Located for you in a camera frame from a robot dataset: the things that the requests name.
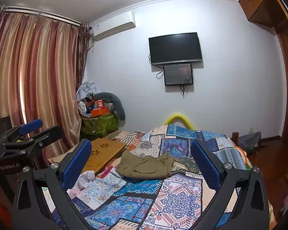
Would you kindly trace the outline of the light grey crumpled cloth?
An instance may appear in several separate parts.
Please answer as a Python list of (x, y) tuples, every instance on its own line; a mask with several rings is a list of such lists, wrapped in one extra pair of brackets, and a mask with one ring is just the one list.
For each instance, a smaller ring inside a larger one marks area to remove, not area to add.
[(96, 87), (94, 81), (86, 81), (80, 85), (76, 92), (76, 98), (78, 101), (86, 98), (87, 94), (97, 94), (99, 93), (98, 88)]

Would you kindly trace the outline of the olive khaki pants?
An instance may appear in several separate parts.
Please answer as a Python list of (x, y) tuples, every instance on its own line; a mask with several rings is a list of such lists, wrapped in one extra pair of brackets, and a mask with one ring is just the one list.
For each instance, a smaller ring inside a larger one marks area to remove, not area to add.
[(116, 172), (134, 180), (165, 179), (172, 175), (174, 162), (174, 156), (169, 156), (168, 152), (155, 158), (149, 155), (140, 157), (125, 151), (116, 166)]

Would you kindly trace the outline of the green storage bag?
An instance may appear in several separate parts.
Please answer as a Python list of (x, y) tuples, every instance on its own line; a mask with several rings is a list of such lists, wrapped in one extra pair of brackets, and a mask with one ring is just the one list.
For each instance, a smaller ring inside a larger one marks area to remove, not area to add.
[(118, 130), (118, 119), (109, 112), (92, 118), (82, 118), (80, 137), (93, 141), (97, 138), (104, 138), (110, 133)]

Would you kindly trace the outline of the patchwork blue bedsheet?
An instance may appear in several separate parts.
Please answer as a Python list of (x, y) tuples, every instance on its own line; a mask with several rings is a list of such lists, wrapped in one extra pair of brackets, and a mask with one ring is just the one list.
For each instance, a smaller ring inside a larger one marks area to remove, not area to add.
[[(147, 133), (116, 131), (104, 139), (126, 144), (125, 150), (106, 167), (103, 179), (93, 171), (82, 173), (67, 190), (81, 216), (94, 229), (190, 229), (215, 192), (210, 189), (191, 156), (195, 140), (205, 143), (223, 163), (248, 170), (231, 139), (210, 131), (163, 125)], [(172, 175), (165, 179), (134, 180), (116, 172), (125, 152), (155, 158), (174, 156)]]

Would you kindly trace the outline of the orange floral blanket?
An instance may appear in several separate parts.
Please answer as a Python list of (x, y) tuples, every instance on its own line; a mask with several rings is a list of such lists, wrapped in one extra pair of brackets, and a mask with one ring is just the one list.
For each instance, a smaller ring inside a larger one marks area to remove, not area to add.
[[(241, 154), (241, 157), (243, 159), (243, 162), (244, 164), (248, 167), (248, 168), (252, 168), (252, 164), (250, 162), (250, 160), (248, 160), (247, 158), (247, 153), (241, 149), (240, 147), (238, 147), (232, 140), (230, 140), (233, 144), (233, 147), (235, 147), (239, 153)], [(276, 225), (277, 225), (277, 222), (276, 222), (276, 219), (275, 219), (275, 215), (273, 213), (273, 206), (270, 204), (270, 202), (268, 201), (268, 206), (269, 206), (269, 218), (270, 218), (270, 224), (269, 224), (269, 229), (273, 229)]]

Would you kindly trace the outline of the striped pink curtain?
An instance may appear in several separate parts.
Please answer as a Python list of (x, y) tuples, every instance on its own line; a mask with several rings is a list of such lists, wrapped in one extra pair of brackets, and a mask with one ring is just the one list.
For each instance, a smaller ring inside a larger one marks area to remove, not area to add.
[(37, 157), (42, 166), (79, 142), (76, 92), (82, 83), (89, 26), (0, 8), (0, 118), (13, 126), (41, 119), (62, 128), (60, 140)]

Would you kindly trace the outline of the pink garment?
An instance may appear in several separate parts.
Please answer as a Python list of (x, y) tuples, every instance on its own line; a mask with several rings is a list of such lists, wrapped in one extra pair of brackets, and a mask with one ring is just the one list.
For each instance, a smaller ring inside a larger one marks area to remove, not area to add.
[(104, 177), (107, 176), (107, 174), (111, 171), (112, 168), (113, 168), (113, 166), (106, 167), (103, 170), (103, 172), (101, 172), (100, 174), (97, 175), (97, 177), (103, 179)]

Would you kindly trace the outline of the wooden lap tray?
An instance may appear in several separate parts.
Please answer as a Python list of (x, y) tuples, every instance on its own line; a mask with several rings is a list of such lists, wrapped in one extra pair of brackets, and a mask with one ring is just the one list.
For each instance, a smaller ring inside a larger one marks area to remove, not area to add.
[(68, 168), (77, 174), (93, 171), (98, 174), (113, 158), (117, 158), (124, 150), (126, 144), (114, 140), (98, 138), (93, 141), (81, 140), (69, 151), (48, 159), (49, 165), (69, 161)]

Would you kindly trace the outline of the large wall television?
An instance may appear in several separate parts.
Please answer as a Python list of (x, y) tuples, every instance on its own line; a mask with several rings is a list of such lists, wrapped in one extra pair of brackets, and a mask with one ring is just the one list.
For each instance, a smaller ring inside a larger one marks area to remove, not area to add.
[(154, 65), (202, 61), (197, 32), (151, 37), (149, 50)]

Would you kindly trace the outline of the orange box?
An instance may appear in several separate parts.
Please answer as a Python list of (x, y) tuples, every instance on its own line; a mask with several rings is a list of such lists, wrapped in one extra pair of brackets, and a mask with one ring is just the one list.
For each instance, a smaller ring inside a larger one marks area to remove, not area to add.
[(105, 115), (109, 113), (109, 109), (108, 108), (97, 108), (91, 111), (91, 117), (98, 117), (101, 115)]

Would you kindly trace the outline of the dark bag on floor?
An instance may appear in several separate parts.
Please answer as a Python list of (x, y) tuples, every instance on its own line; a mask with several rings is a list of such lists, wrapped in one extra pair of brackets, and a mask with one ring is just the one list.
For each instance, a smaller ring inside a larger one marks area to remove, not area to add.
[(261, 146), (261, 132), (258, 131), (239, 136), (237, 146), (243, 149), (247, 154), (256, 152), (256, 148)]

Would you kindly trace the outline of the yellow curved bed rail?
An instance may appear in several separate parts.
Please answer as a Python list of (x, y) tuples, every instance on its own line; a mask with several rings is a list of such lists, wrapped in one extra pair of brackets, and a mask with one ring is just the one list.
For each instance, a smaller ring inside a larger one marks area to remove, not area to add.
[(190, 120), (182, 113), (171, 114), (163, 123), (164, 125), (169, 125), (173, 122), (181, 122), (187, 129), (195, 130)]

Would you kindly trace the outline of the small wall monitor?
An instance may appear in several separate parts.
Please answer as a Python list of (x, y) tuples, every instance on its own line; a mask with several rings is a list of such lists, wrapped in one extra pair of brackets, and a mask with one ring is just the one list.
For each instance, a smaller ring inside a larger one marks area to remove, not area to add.
[(164, 65), (164, 83), (166, 86), (192, 85), (194, 83), (192, 65)]

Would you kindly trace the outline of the white air conditioner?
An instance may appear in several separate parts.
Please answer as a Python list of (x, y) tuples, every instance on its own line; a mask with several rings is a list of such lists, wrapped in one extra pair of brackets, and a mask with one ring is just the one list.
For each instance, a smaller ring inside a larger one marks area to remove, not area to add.
[(136, 28), (135, 16), (132, 11), (107, 17), (107, 19), (96, 21), (92, 24), (93, 42)]

